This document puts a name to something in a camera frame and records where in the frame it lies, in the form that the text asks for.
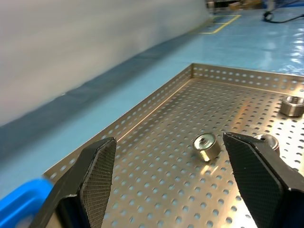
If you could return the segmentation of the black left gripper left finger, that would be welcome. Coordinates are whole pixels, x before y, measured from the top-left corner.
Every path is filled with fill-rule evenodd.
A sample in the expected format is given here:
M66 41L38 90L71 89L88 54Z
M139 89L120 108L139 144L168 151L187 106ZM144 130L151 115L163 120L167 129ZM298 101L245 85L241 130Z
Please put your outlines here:
M85 147L55 183L31 228L100 228L111 193L117 141L108 137Z

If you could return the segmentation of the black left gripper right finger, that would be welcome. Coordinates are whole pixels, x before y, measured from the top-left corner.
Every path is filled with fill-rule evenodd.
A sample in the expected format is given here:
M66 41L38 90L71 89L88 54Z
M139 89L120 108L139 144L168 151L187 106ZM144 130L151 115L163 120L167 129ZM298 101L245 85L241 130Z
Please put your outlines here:
M259 228L304 226L304 177L288 166L270 145L257 138L225 132L240 195Z

